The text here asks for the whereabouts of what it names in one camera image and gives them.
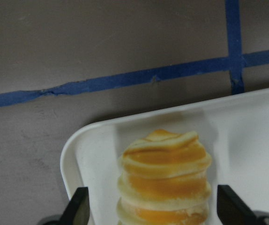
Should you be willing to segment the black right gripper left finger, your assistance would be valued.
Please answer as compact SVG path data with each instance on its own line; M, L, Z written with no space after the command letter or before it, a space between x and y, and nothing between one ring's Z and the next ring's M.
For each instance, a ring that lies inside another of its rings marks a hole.
M59 225L87 225L89 218L89 189L78 187L60 217Z

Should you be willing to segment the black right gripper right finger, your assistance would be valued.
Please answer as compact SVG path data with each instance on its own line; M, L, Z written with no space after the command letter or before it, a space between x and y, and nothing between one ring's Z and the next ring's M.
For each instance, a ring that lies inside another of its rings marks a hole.
M229 185L217 186L217 216L223 225L260 225L256 214Z

